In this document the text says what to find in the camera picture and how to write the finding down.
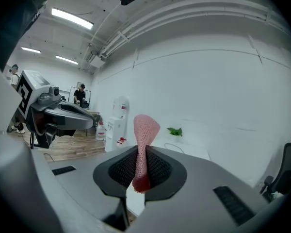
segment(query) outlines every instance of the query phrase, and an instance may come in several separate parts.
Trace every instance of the ceiling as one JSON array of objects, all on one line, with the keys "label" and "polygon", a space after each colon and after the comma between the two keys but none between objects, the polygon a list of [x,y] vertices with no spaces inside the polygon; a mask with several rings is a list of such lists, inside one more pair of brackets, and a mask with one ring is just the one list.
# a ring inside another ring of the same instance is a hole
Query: ceiling
[{"label": "ceiling", "polygon": [[[86,61],[90,52],[100,53],[118,30],[176,1],[179,0],[136,0],[122,6],[120,0],[48,0],[44,13],[21,38],[18,49],[37,49],[41,57],[53,60],[55,55],[75,60],[79,63],[76,68],[93,73],[96,68]],[[52,8],[78,15],[94,25],[88,30],[54,17]]]}]

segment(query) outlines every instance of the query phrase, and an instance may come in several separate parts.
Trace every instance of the wooden floor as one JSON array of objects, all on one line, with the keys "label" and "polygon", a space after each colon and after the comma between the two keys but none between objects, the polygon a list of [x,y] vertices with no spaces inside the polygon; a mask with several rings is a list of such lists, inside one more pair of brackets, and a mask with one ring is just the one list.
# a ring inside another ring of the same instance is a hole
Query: wooden floor
[{"label": "wooden floor", "polygon": [[[17,139],[24,140],[29,145],[30,132],[26,128],[26,125],[24,125],[24,130],[24,134],[16,133],[16,131],[8,134]],[[44,156],[47,161],[52,161],[50,156],[54,161],[59,161],[93,156],[105,152],[103,141],[97,141],[95,139],[94,130],[88,130],[87,136],[84,131],[76,131],[73,136],[57,136],[49,149],[34,148],[46,153]]]}]

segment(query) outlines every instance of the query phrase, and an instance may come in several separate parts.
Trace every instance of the man in black shirt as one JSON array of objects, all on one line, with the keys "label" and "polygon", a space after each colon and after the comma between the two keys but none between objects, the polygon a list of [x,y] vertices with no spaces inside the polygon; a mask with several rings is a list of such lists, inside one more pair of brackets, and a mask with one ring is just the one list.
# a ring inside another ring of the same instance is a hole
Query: man in black shirt
[{"label": "man in black shirt", "polygon": [[73,102],[77,105],[79,105],[80,107],[83,108],[83,103],[85,101],[85,85],[84,84],[81,84],[79,90],[76,90],[74,92],[74,99],[73,99]]}]

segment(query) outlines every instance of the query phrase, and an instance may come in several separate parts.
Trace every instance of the green plant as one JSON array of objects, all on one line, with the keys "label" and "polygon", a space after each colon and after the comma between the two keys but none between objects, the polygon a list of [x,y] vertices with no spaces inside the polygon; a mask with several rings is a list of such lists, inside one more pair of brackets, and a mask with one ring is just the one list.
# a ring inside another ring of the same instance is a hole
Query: green plant
[{"label": "green plant", "polygon": [[182,136],[182,128],[180,128],[180,129],[178,129],[178,130],[176,130],[176,129],[174,129],[174,128],[167,128],[170,132],[170,134],[172,134],[172,135],[180,135],[180,136]]}]

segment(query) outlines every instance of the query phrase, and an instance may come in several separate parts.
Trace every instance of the pink mesh sleeve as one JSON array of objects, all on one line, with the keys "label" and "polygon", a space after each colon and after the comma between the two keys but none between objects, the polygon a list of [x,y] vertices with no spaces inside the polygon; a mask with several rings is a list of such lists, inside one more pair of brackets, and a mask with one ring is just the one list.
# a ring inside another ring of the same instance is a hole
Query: pink mesh sleeve
[{"label": "pink mesh sleeve", "polygon": [[150,189],[150,181],[146,167],[146,145],[151,145],[160,130],[160,125],[147,115],[134,118],[134,132],[138,144],[138,156],[135,178],[132,185],[136,192],[144,193]]}]

